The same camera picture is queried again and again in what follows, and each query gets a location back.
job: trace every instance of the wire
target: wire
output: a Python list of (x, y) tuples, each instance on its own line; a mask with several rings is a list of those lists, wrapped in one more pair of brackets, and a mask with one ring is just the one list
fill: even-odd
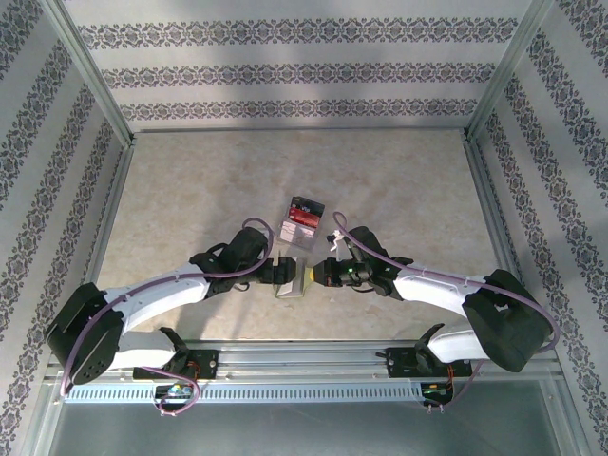
[[(341, 217), (344, 221), (340, 222), (338, 220), (338, 217)], [(346, 224), (347, 224), (346, 216), (344, 214), (342, 214), (341, 212), (337, 212), (337, 211), (334, 212), (333, 220), (338, 225), (338, 229), (344, 235), (344, 237), (348, 238), (354, 245), (359, 247), (364, 252), (367, 252), (371, 256), (376, 257), (376, 258), (384, 261), (385, 263), (388, 263), (389, 265), (394, 266), (395, 268), (407, 269), (408, 271), (412, 271), (412, 272), (416, 273), (418, 276), (435, 278), (438, 280), (446, 280), (455, 285), (467, 284), (467, 285), (472, 285), (473, 287), (485, 288), (491, 292), (498, 293), (500, 295), (505, 295), (507, 297), (510, 297), (511, 299), (520, 301), (522, 304), (525, 304), (528, 307), (531, 307), (532, 309), (537, 311), (539, 314), (541, 314), (549, 322), (549, 324), (551, 325), (551, 329), (553, 330), (553, 339), (551, 339), (549, 341), (549, 343), (547, 345), (545, 345), (544, 347), (540, 347), (539, 350), (537, 351), (537, 353), (548, 352), (549, 350), (554, 349), (556, 347), (556, 345), (558, 345), (558, 340), (560, 340), (560, 334), (561, 334), (560, 327), (558, 326), (558, 323), (555, 321), (553, 316), (551, 316), (551, 313), (549, 313), (547, 310), (545, 310), (537, 302), (534, 302), (533, 300), (528, 299), (527, 297), (521, 296), (519, 294), (510, 292), (508, 290), (504, 290), (499, 287), (495, 287), (494, 285), (489, 285), (484, 282), (479, 282), (477, 280), (469, 280), (466, 277), (458, 277), (457, 275), (438, 273), (436, 271), (422, 270), (422, 269), (414, 268), (410, 265), (404, 265), (404, 264), (398, 263), (397, 261), (390, 259), (387, 256), (378, 254), (377, 252), (373, 251), (370, 247), (363, 244), (360, 240), (358, 240), (351, 233), (349, 233), (346, 229)]]
[(357, 290), (356, 287), (353, 287), (353, 286), (351, 286), (351, 288), (358, 293), (371, 293), (371, 292), (375, 291), (374, 288), (366, 288), (365, 290)]
[(471, 373), (471, 375), (468, 377), (468, 380), (466, 380), (466, 383), (463, 386), (463, 388), (460, 391), (458, 391), (458, 394), (456, 394), (456, 392), (454, 392), (454, 396), (452, 396), (452, 400), (449, 401), (444, 406), (444, 409), (448, 409), (448, 408), (452, 407), (454, 404), (456, 404), (458, 401), (461, 400), (461, 398), (463, 397), (463, 395), (465, 395), (466, 391), (469, 388), (471, 388), (471, 384), (473, 383), (473, 379), (479, 373), (479, 370), (482, 368), (482, 365), (484, 364), (484, 362), (485, 362), (484, 359), (480, 359), (479, 360), (479, 362), (477, 363), (477, 366), (475, 366), (475, 369), (473, 370), (473, 372)]
[(165, 401), (168, 397), (168, 394), (164, 395), (161, 398), (160, 402), (158, 404), (155, 404), (156, 408), (161, 412), (162, 415), (177, 416), (180, 413), (184, 413), (185, 411), (190, 409), (192, 406), (194, 406), (199, 401), (200, 386), (199, 386), (199, 382), (197, 382), (196, 375), (195, 375), (195, 378), (192, 379), (192, 378), (186, 377), (185, 375), (179, 375), (178, 373), (167, 372), (166, 370), (162, 370), (162, 369), (158, 369), (158, 368), (142, 368), (142, 369), (146, 369), (147, 371), (154, 372), (159, 375), (164, 375), (165, 377), (176, 378), (178, 380), (182, 380), (182, 381), (188, 383), (188, 385), (192, 385), (193, 391), (192, 391), (192, 396), (190, 397), (190, 400), (188, 402), (186, 402), (183, 406), (178, 408), (177, 410), (169, 411), (163, 407), (163, 405), (166, 404)]
[[(245, 228), (245, 226), (247, 226), (247, 224), (252, 221), (257, 221), (257, 222), (261, 223), (264, 226), (264, 228), (268, 231), (268, 245), (264, 249), (264, 255), (262, 256), (261, 260), (258, 261), (255, 265), (251, 266), (250, 268), (244, 269), (242, 271), (237, 271), (234, 273), (188, 273), (188, 274), (182, 274), (182, 275), (177, 275), (177, 276), (171, 275), (169, 277), (163, 277), (163, 278), (159, 278), (157, 280), (152, 280), (151, 282), (144, 283), (143, 285), (140, 285), (139, 287), (137, 287), (133, 290), (130, 290), (129, 292), (127, 292), (125, 294), (121, 294), (116, 299), (113, 299), (108, 304), (103, 306), (97, 313), (95, 313), (86, 322), (85, 327), (80, 332), (80, 334), (78, 334), (78, 337), (76, 337), (76, 341), (74, 342), (74, 345), (72, 346), (72, 350), (70, 351), (69, 356), (67, 357), (66, 365), (64, 366), (64, 374), (61, 378), (61, 387), (60, 387), (61, 396), (66, 396), (69, 393), (69, 390), (71, 389), (71, 387), (73, 386), (73, 385), (70, 385), (69, 373), (72, 371), (72, 368), (74, 367), (74, 362), (76, 361), (76, 354), (78, 353), (78, 350), (82, 347), (83, 342), (85, 341), (86, 335), (91, 331), (91, 328), (93, 328), (93, 326), (95, 326), (95, 324), (107, 312), (109, 312), (114, 306), (118, 305), (121, 302), (125, 302), (129, 297), (133, 297), (134, 295), (137, 295), (137, 294), (143, 292), (144, 290), (147, 290), (148, 288), (156, 287), (158, 285), (162, 285), (163, 283), (171, 282), (174, 280), (179, 280), (179, 279), (183, 279), (183, 278), (207, 278), (207, 277), (209, 277), (209, 278), (233, 278), (233, 277), (247, 276), (248, 274), (255, 271), (260, 266), (263, 266), (264, 263), (266, 262), (266, 259), (268, 259), (268, 257), (270, 256), (270, 253), (273, 249), (273, 243), (275, 241), (275, 233), (273, 232), (273, 229), (270, 227), (270, 225), (268, 223), (266, 223), (261, 218), (257, 218), (257, 217), (247, 218), (245, 221), (243, 221), (242, 228)], [(165, 370), (158, 370), (157, 368), (144, 368), (144, 369), (146, 369), (148, 371), (153, 371), (155, 373), (160, 373), (161, 375), (170, 376), (172, 378), (179, 378), (186, 382), (192, 382), (192, 379), (190, 379), (188, 377), (170, 373)], [(183, 411), (186, 411), (187, 409), (192, 407), (192, 404), (196, 403), (199, 400), (200, 388), (199, 388), (198, 384), (195, 385), (194, 391), (195, 391), (195, 393), (193, 394), (192, 401), (187, 403), (184, 407), (180, 408), (179, 410), (172, 412), (173, 416), (175, 416), (179, 413), (182, 413)]]

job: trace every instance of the wall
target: wall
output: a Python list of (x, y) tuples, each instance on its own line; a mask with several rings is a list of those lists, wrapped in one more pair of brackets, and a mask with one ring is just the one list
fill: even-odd
[(118, 138), (36, 0), (0, 1), (0, 454), (18, 454), (44, 330), (85, 277)]
[(468, 124), (529, 0), (67, 0), (134, 131)]
[(605, 0), (556, 3), (478, 142), (594, 454), (608, 453), (607, 33)]

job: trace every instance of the metal edge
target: metal edge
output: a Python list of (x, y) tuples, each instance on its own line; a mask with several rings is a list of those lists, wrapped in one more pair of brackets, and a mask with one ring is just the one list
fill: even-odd
[(107, 117), (110, 125), (118, 135), (121, 145), (130, 144), (133, 132), (128, 126), (116, 100), (111, 95), (101, 71), (95, 65), (78, 28), (72, 21), (63, 0), (40, 0), (45, 15), (55, 28), (67, 50), (72, 55), (74, 64), (95, 96)]
[(51, 385), (42, 385), (28, 433), (21, 448), (21, 456), (47, 456), (55, 437), (64, 401), (58, 400), (59, 381)]
[(471, 170), (477, 197), (479, 198), (479, 203), (482, 207), (482, 213), (484, 214), (485, 225), (490, 236), (492, 248), (494, 249), (494, 255), (496, 256), (501, 269), (509, 271), (514, 276), (518, 276), (515, 258), (508, 247), (506, 231), (504, 230), (503, 222), (501, 221), (498, 203), (492, 196), (489, 177), (481, 163), (477, 144), (468, 139), (464, 132), (462, 138), (466, 159), (468, 160), (468, 166)]
[(131, 159), (133, 158), (133, 152), (135, 150), (137, 140), (133, 139), (130, 145), (126, 145), (121, 163), (119, 164), (118, 179), (111, 189), (109, 207), (104, 215), (102, 226), (100, 228), (100, 237), (95, 243), (93, 254), (91, 257), (91, 265), (86, 271), (85, 282), (94, 282), (99, 277), (99, 272), (102, 270), (104, 263), (105, 250), (107, 249), (107, 243), (110, 240), (110, 234), (112, 233), (112, 227), (114, 226), (114, 219), (118, 212), (118, 207), (121, 202), (121, 196), (123, 194), (124, 183), (126, 182), (126, 176), (128, 175), (129, 167), (131, 165)]
[(539, 382), (544, 405), (555, 433), (560, 453), (568, 456), (591, 456), (579, 416), (565, 379), (551, 378)]
[(525, 53), (525, 49), (532, 41), (534, 34), (541, 26), (544, 16), (553, 3), (554, 0), (532, 0), (530, 3), (520, 22), (520, 26), (515, 30), (515, 34), (504, 52), (503, 58), (498, 63), (496, 71), (494, 71), (487, 85), (487, 89), (471, 116), (471, 121), (467, 128), (467, 136), (470, 140), (475, 140), (484, 127), (485, 121), (501, 96), (501, 92), (509, 79), (511, 79), (511, 75)]
[(425, 131), (448, 131), (458, 130), (458, 126), (401, 126), (401, 125), (373, 125), (373, 126), (319, 126), (319, 125), (301, 125), (301, 126), (271, 126), (264, 128), (240, 127), (240, 126), (208, 126), (208, 127), (174, 127), (174, 128), (141, 128), (136, 134), (147, 133), (207, 133), (217, 131), (299, 131), (299, 130), (425, 130)]

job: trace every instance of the red box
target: red box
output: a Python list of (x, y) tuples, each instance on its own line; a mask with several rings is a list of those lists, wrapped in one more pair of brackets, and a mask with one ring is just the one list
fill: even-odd
[(318, 217), (309, 212), (304, 212), (294, 207), (289, 210), (289, 218), (297, 223), (301, 223), (302, 225), (310, 226), (311, 228), (316, 229), (319, 226), (319, 221), (321, 217)]

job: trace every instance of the beige floor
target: beige floor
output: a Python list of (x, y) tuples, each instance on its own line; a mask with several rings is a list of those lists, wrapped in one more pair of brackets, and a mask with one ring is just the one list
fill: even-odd
[[(277, 226), (301, 195), (367, 224), (391, 255), (461, 274), (496, 261), (456, 130), (308, 130), (142, 134), (99, 278), (102, 288), (169, 271), (228, 242), (241, 222)], [(274, 252), (287, 251), (278, 244)], [(300, 251), (292, 248), (289, 253)], [(329, 256), (321, 238), (309, 264)], [(140, 327), (184, 339), (418, 338), (460, 317), (429, 305), (312, 286), (278, 300), (254, 285), (183, 306)]]

